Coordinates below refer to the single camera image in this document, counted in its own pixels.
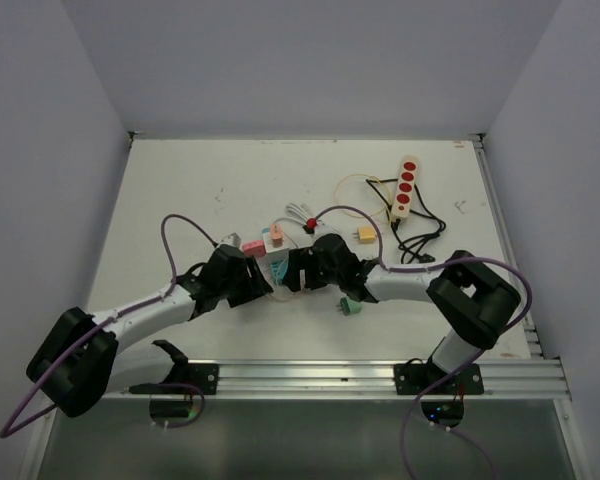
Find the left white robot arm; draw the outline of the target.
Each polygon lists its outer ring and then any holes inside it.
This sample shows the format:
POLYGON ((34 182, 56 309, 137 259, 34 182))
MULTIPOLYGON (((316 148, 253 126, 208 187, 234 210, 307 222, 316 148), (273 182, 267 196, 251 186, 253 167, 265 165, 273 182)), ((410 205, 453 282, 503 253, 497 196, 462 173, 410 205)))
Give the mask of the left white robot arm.
POLYGON ((257 261, 229 245, 136 304, 87 313, 65 311, 34 354, 27 377, 67 416, 86 413, 105 394, 118 354, 188 322, 225 300, 231 308, 273 292, 257 261))

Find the white cube charger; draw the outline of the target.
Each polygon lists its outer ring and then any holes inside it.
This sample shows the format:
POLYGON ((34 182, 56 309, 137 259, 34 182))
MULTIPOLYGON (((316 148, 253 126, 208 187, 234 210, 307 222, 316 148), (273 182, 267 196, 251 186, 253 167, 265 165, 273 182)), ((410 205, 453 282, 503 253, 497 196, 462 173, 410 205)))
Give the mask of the white cube charger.
POLYGON ((277 242, 272 240, 269 231, 262 232, 262 240, 265 246, 265 255, 263 260, 267 263, 281 262, 288 258, 289 251, 293 248, 288 237, 282 233, 277 242))

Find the pink charger cube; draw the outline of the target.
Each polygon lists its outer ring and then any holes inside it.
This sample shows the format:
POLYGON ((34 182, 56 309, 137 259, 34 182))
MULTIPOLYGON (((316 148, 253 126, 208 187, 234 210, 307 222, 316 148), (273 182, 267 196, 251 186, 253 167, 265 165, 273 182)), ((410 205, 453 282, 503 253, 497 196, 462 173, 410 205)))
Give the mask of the pink charger cube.
POLYGON ((242 246, 242 251, 246 256, 262 258, 266 255, 265 242, 263 240, 255 240, 245 243, 242 246))

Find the orange charger plug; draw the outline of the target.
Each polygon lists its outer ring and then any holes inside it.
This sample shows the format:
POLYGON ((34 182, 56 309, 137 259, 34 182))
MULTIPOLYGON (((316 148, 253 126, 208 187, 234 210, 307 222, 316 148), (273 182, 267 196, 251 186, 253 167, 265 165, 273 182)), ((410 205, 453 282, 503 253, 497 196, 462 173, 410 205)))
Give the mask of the orange charger plug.
POLYGON ((361 226, 353 233, 353 238, 361 245, 371 245, 378 239, 378 234, 372 226, 361 226))

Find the salmon small charger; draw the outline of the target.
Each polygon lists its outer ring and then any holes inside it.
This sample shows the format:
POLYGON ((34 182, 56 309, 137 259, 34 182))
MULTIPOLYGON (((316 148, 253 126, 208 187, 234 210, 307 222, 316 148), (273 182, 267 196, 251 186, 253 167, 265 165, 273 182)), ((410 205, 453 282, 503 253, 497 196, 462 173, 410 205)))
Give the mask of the salmon small charger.
POLYGON ((270 225, 269 236, 273 248, 281 248, 284 245, 285 234, 279 224, 273 223, 270 225))

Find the green charger plug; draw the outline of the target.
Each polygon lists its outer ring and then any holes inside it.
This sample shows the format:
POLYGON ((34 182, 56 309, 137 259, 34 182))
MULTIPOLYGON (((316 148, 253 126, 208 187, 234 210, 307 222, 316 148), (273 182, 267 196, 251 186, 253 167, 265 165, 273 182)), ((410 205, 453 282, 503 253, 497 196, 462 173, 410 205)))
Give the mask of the green charger plug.
POLYGON ((344 316, 351 316, 360 314, 363 307, 360 302, 357 302, 348 296, 341 297, 337 304, 337 309, 344 316))

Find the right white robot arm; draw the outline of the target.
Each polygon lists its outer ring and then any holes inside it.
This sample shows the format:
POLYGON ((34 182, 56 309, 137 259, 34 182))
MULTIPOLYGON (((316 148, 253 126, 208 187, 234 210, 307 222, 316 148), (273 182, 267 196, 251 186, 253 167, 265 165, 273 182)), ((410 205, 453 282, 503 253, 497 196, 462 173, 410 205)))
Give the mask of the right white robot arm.
POLYGON ((491 260, 457 250, 441 264, 413 268, 388 265, 379 258, 362 260, 335 233, 289 254, 282 284, 293 292, 337 286, 361 303, 404 300, 434 305, 450 332, 427 360, 425 379, 431 389, 448 392, 461 371, 492 349, 521 303, 520 293, 490 269, 491 260))

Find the cream power strip red sockets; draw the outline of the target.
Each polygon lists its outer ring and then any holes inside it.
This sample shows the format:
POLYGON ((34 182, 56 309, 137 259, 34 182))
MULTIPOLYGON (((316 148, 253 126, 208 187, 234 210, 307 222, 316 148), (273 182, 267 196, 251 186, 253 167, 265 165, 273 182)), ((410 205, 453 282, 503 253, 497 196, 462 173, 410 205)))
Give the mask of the cream power strip red sockets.
POLYGON ((410 215, 411 206, 415 198, 418 169, 419 159, 416 156, 405 155, 402 158, 397 175, 395 195, 390 209, 390 218, 392 221, 402 221, 410 215))

